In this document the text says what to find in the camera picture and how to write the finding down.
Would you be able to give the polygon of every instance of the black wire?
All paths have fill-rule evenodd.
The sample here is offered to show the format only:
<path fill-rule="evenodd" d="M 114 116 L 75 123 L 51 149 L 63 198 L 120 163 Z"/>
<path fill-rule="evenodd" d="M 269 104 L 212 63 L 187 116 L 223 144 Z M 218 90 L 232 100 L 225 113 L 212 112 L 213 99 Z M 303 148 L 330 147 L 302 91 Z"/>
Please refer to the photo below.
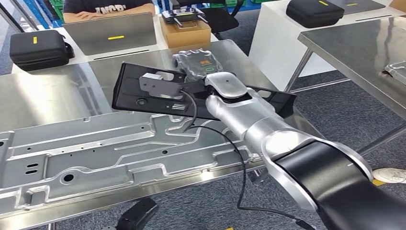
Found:
<path fill-rule="evenodd" d="M 213 132 L 216 132 L 216 133 L 218 133 L 219 135 L 223 136 L 228 142 L 230 142 L 231 145 L 233 145 L 234 151 L 235 151 L 236 153 L 238 153 L 238 155 L 239 155 L 239 157 L 240 157 L 240 161 L 241 161 L 241 164 L 242 164 L 242 171 L 243 171 L 243 179 L 242 179 L 241 192 L 240 192 L 240 195 L 239 195 L 238 201 L 237 201 L 237 208 L 240 209 L 240 210 L 264 211 L 264 212 L 276 213 L 276 214 L 283 215 L 283 216 L 286 216 L 286 217 L 288 217 L 288 218 L 294 219 L 294 220 L 295 220 L 295 223 L 296 223 L 298 226 L 302 227 L 303 229 L 306 229 L 306 230 L 314 230 L 314 228 L 313 228 L 310 224 L 306 223 L 304 220 L 302 220 L 302 219 L 300 219 L 300 218 L 298 218 L 298 217 L 295 217 L 295 216 L 293 216 L 293 215 L 291 215 L 291 214 L 289 214 L 289 213 L 283 212 L 283 211 L 279 211 L 279 210 L 276 210 L 276 209 L 273 209 L 273 208 L 242 207 L 242 206 L 241 206 L 241 202 L 242 202 L 242 199 L 243 199 L 244 193 L 245 193 L 245 185 L 246 185 L 246 183 L 247 183 L 247 168 L 246 168 L 246 166 L 245 166 L 244 158 L 243 158 L 241 152 L 239 151 L 239 149 L 237 148 L 237 146 L 234 144 L 234 142 L 232 142 L 232 141 L 230 140 L 230 138 L 228 138 L 226 135 L 224 135 L 224 134 L 221 133 L 220 131 L 217 131 L 217 130 L 215 130 L 214 128 L 210 128 L 210 127 L 207 127 L 207 126 L 192 126 L 193 123 L 194 123 L 194 121 L 196 120 L 196 117 L 197 117 L 197 105 L 196 105 L 196 101 L 195 101 L 195 99 L 194 99 L 188 92 L 186 92 L 186 91 L 184 91 L 184 90 L 181 90 L 181 92 L 184 93 L 184 94 L 186 94 L 187 96 L 189 96 L 189 98 L 191 99 L 191 101 L 192 101 L 192 103 L 193 103 L 193 106 L 194 106 L 194 116 L 193 116 L 192 122 L 188 125 L 188 127 L 185 129 L 185 131 L 186 131 L 186 130 L 189 130 L 189 129 L 193 129 L 193 128 L 205 128 L 205 129 L 211 130 L 211 131 L 213 131 Z"/>
<path fill-rule="evenodd" d="M 194 125 L 194 122 L 196 121 L 196 118 L 197 118 L 197 104 L 196 104 L 196 100 L 194 99 L 194 97 L 190 93 L 188 93 L 185 90 L 179 90 L 179 91 L 184 93 L 186 96 L 189 97 L 189 99 L 192 101 L 192 104 L 193 104 L 193 107 L 194 107 L 193 118 L 192 118 L 192 121 L 189 123 L 189 125 L 186 127 L 186 129 L 185 129 L 185 132 L 186 132 L 186 130 L 190 129 L 191 126 Z"/>

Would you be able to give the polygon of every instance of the person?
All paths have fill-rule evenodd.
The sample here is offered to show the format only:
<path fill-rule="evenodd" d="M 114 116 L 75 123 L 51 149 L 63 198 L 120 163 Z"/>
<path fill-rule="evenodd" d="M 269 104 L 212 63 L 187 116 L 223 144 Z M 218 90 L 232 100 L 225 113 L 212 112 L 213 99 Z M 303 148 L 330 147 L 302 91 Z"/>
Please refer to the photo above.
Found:
<path fill-rule="evenodd" d="M 144 12 L 155 14 L 152 0 L 65 0 L 63 18 L 75 23 Z"/>
<path fill-rule="evenodd" d="M 377 169 L 372 172 L 372 175 L 378 181 L 382 181 L 385 183 L 406 184 L 406 170 L 404 169 L 394 169 L 394 168 Z"/>

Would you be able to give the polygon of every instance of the black case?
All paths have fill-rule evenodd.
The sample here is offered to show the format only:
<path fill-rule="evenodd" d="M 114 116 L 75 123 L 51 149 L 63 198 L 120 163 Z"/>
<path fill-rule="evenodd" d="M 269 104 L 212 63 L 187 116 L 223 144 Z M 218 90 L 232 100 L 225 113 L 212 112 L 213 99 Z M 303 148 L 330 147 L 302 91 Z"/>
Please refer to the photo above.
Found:
<path fill-rule="evenodd" d="M 306 28 L 316 28 L 336 24 L 344 9 L 327 0 L 291 0 L 286 15 Z"/>
<path fill-rule="evenodd" d="M 13 34 L 10 39 L 10 58 L 25 71 L 63 66 L 73 57 L 72 47 L 56 30 Z"/>

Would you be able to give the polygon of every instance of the silver robot arm segment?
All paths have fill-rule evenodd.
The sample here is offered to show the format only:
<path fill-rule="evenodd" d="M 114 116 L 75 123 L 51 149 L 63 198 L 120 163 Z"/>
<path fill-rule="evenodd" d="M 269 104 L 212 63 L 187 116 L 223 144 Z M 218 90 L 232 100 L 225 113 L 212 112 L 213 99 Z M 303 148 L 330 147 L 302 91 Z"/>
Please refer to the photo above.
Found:
<path fill-rule="evenodd" d="M 382 207 L 368 202 L 383 199 L 386 207 L 399 201 L 373 186 L 371 169 L 358 153 L 286 124 L 272 105 L 231 73 L 209 74 L 205 85 L 214 92 L 206 99 L 208 111 L 261 156 L 268 173 L 300 208 L 317 212 L 329 230 L 388 229 L 364 225 L 368 214 L 382 214 L 374 209 Z M 370 196 L 358 194 L 363 189 Z M 381 223 L 406 229 L 406 206 L 399 202 L 395 207 L 402 218 Z"/>

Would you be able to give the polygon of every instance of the cable connector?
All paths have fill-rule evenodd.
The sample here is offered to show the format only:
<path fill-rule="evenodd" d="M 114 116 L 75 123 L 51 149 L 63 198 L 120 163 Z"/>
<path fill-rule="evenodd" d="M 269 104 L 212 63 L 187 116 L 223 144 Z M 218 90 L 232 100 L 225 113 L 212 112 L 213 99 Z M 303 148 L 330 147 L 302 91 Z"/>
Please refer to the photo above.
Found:
<path fill-rule="evenodd" d="M 306 230 L 316 230 L 315 228 L 313 228 L 313 226 L 311 226 L 310 224 L 306 223 L 304 220 L 302 219 L 297 219 L 295 221 L 295 223 L 300 226 L 302 229 L 306 229 Z"/>

